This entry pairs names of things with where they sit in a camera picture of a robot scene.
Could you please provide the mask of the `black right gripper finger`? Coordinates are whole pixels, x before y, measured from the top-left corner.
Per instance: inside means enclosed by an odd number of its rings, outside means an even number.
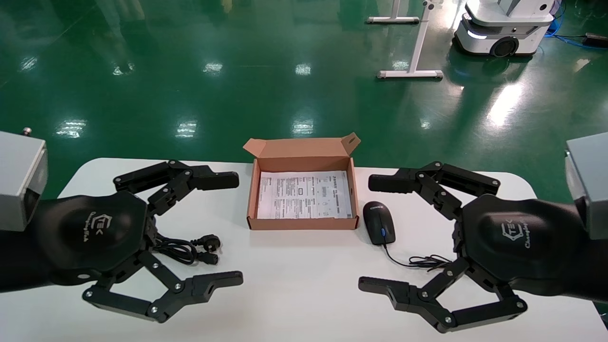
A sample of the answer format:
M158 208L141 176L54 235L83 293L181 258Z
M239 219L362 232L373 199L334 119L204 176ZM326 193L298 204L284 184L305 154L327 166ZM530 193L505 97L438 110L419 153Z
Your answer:
M462 202L447 189L475 197L497 195L500 181L479 173L442 162L431 162L424 167L399 168L394 175L369 176L372 192L417 193L448 220L462 219Z
M513 320L528 309L527 303L517 296L508 284L491 283L489 288L498 301L450 312L438 301L450 286L471 270L471 264L462 257L447 266L442 273L419 288L408 282L362 276L358 288L371 294L386 295L393 309L421 316L439 333L452 333L482 325Z

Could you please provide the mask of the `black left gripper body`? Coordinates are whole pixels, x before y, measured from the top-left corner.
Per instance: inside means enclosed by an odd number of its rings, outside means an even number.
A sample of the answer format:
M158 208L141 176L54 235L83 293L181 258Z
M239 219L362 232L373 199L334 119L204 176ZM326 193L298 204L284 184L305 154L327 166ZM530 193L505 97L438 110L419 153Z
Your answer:
M142 264L158 232L139 197L128 192L44 200L34 214L34 241L54 285L112 279L124 282Z

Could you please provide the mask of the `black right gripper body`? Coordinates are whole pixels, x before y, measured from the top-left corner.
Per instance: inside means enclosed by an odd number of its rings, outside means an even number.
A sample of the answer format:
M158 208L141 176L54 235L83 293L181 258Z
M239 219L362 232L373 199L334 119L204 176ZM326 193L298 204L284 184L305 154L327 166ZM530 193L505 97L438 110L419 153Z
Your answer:
M573 204L482 195L462 209L453 239L454 252L468 260L482 285L564 296L586 232Z

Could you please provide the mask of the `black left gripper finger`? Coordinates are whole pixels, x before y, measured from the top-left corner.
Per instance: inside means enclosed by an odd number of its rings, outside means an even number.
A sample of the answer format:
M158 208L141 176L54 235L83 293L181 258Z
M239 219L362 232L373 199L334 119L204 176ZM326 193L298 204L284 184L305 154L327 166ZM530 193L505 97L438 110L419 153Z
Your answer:
M239 186L236 172L214 172L208 165L191 166L169 160L120 175L114 179L116 191L140 193L161 187L148 197L148 212L161 216L193 190L234 189Z
M152 253L143 251L137 255L139 267L156 277L166 288L165 294L152 302L137 297L111 292L115 283L112 278L100 279L83 292L82 298L98 309L125 314L142 320L164 323L187 305L207 303L214 290L243 283L241 271L226 271L195 275L180 280Z

